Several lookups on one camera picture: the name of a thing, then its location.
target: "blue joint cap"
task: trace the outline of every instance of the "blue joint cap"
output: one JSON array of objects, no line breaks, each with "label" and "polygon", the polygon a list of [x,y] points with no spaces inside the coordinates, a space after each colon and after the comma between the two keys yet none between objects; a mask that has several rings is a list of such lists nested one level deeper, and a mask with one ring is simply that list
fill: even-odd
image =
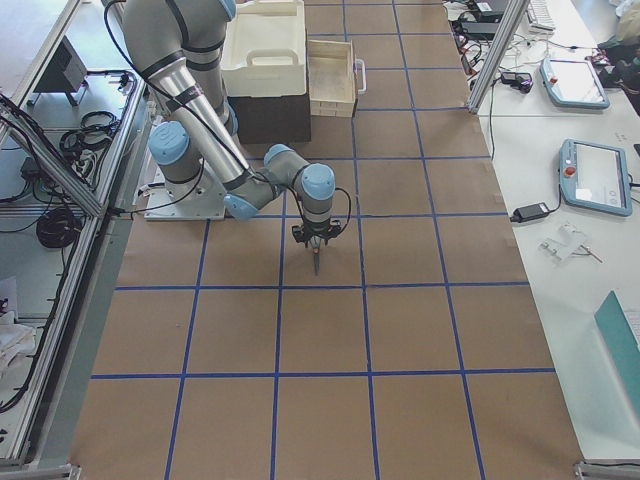
[{"label": "blue joint cap", "polygon": [[273,145],[269,151],[264,154],[264,164],[269,165],[269,162],[273,160],[276,155],[279,155],[282,152],[293,152],[293,150],[281,143]]},{"label": "blue joint cap", "polygon": [[235,0],[219,0],[222,8],[225,9],[227,15],[229,15],[229,21],[233,20],[236,16],[236,2]]},{"label": "blue joint cap", "polygon": [[247,202],[244,198],[236,195],[226,194],[224,196],[224,206],[229,213],[238,220],[249,220],[258,213],[258,209]]},{"label": "blue joint cap", "polygon": [[302,188],[314,200],[328,200],[336,190],[333,170],[321,163],[313,163],[302,172]]},{"label": "blue joint cap", "polygon": [[189,135],[179,122],[165,122],[149,135],[149,150],[159,165],[171,165],[189,148]]}]

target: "teal folder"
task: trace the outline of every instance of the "teal folder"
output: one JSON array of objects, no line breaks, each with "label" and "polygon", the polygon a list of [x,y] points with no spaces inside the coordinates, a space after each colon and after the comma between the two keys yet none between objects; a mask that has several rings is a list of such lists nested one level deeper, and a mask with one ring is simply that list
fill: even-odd
[{"label": "teal folder", "polygon": [[596,312],[596,323],[609,347],[629,399],[640,415],[640,350],[614,292]]}]

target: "white plastic crate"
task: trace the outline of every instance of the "white plastic crate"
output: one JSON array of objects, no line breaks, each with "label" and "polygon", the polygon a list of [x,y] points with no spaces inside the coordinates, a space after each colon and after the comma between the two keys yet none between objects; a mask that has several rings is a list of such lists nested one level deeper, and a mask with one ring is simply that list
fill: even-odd
[{"label": "white plastic crate", "polygon": [[[364,62],[356,59],[351,42],[309,40],[309,97],[311,115],[352,117],[356,98],[367,90]],[[362,72],[362,88],[357,87],[356,66]]]},{"label": "white plastic crate", "polygon": [[304,3],[254,0],[227,27],[222,77],[231,97],[307,93]]}]

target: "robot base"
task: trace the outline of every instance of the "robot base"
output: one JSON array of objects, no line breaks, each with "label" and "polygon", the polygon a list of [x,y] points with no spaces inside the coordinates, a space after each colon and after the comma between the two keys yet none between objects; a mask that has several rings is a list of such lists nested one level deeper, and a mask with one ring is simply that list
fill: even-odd
[{"label": "robot base", "polygon": [[[164,175],[158,168],[154,182],[164,182]],[[220,182],[215,178],[209,167],[205,164],[205,172],[201,180],[201,185],[205,187],[205,183],[208,184],[204,188],[204,193],[198,194],[201,190],[200,186],[196,188],[188,198],[173,205],[168,205],[162,208],[155,208],[145,212],[144,218],[146,220],[165,220],[165,221],[177,221],[177,220],[224,220],[225,207],[223,204],[224,195],[227,193]],[[175,197],[169,195],[164,188],[155,188],[151,190],[149,195],[149,202],[147,208],[159,207],[165,205],[180,198],[180,194],[176,194]]]}]

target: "power adapter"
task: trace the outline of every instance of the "power adapter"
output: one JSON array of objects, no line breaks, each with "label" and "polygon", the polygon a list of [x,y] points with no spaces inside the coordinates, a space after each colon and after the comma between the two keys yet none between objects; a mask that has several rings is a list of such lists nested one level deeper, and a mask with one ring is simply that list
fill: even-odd
[{"label": "power adapter", "polygon": [[37,180],[42,175],[42,170],[32,157],[24,159],[22,167],[20,167],[20,176],[27,182]]},{"label": "power adapter", "polygon": [[547,207],[546,203],[534,203],[533,205],[527,205],[526,207],[516,208],[509,220],[513,223],[525,223],[532,220],[546,218],[550,213],[551,210]]}]

